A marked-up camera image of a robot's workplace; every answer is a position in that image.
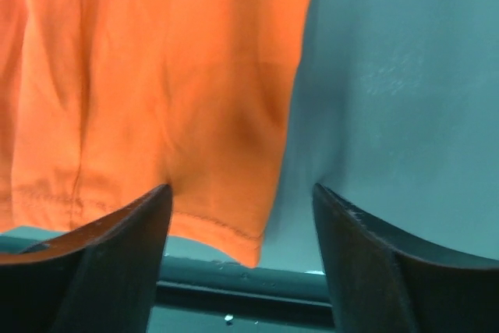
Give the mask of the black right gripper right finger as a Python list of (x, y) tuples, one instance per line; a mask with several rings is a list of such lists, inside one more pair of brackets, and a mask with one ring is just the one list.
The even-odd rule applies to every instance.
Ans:
[(498, 262), (421, 239), (325, 186), (313, 216), (338, 332), (498, 331)]

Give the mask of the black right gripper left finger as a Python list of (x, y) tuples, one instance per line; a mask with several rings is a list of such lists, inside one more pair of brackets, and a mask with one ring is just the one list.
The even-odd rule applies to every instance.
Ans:
[(64, 235), (1, 255), (3, 332), (145, 332), (172, 189), (161, 185)]

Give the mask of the orange t shirt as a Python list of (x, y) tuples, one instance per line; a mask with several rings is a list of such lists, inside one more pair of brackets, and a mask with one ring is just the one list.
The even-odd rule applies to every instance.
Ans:
[(1, 229), (155, 186), (169, 232), (260, 259), (310, 0), (1, 0)]

